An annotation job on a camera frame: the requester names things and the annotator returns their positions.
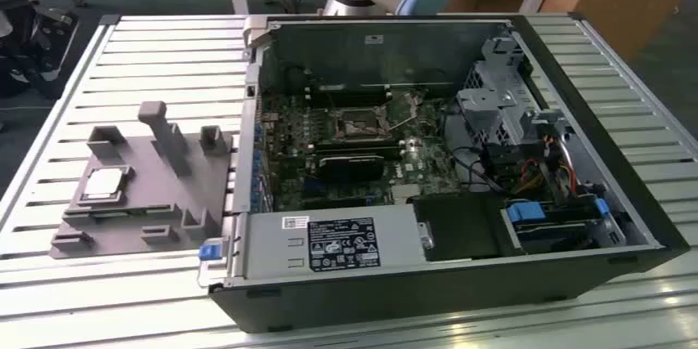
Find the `gray 3d-printed holder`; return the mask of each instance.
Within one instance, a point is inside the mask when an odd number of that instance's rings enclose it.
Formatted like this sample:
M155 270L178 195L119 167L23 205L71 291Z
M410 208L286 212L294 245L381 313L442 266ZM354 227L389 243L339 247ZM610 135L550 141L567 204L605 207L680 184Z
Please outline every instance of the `gray 3d-printed holder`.
M124 138L114 126L92 130L92 157L51 241L54 258L192 249L220 235L232 136L218 126L183 135L166 111L162 101L140 105L154 136ZM104 170L110 176L99 180L108 184L95 194L87 183Z

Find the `blue tab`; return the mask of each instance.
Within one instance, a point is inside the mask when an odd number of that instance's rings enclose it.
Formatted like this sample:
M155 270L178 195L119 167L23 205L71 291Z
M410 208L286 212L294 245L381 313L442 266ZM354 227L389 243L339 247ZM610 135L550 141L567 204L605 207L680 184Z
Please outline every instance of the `blue tab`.
M597 198L594 203L597 205L597 209L599 210L601 216L605 216L606 214L611 213L611 209L609 208L609 204L606 203L606 199Z
M539 202L517 202L506 209L511 222L539 221L546 219L546 213Z
M199 260L200 261L215 261L223 258L222 253L223 247L220 244L204 244L199 248Z

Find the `warning label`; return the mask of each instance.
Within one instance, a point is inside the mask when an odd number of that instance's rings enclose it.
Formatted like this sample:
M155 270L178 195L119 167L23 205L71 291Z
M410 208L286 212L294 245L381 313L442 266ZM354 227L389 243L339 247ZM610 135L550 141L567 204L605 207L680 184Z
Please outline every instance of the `warning label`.
M307 249L313 271L381 266L379 242L373 218L310 221Z

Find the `blue drive bracket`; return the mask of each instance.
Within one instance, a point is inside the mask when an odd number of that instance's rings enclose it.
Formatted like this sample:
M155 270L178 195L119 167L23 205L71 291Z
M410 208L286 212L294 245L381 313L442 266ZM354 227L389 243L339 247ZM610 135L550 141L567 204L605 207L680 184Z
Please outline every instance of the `blue drive bracket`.
M546 212L539 202L517 202L506 208L506 213L514 224L546 219Z

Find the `white table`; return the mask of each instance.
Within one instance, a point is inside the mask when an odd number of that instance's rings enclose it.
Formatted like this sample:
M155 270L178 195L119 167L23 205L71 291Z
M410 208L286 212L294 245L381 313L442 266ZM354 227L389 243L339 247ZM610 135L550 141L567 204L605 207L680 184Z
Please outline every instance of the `white table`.
M196 284L195 250L51 259L94 125L118 121L124 135L148 133L130 119L143 100L158 99L184 132L203 123L239 129L243 18L138 16L99 26L0 202L3 348L690 346L698 338L698 181L690 180L698 146L587 23L562 15L529 21L694 247L664 266L565 302L251 335ZM538 74L534 80L555 107ZM228 188L230 212L234 172Z

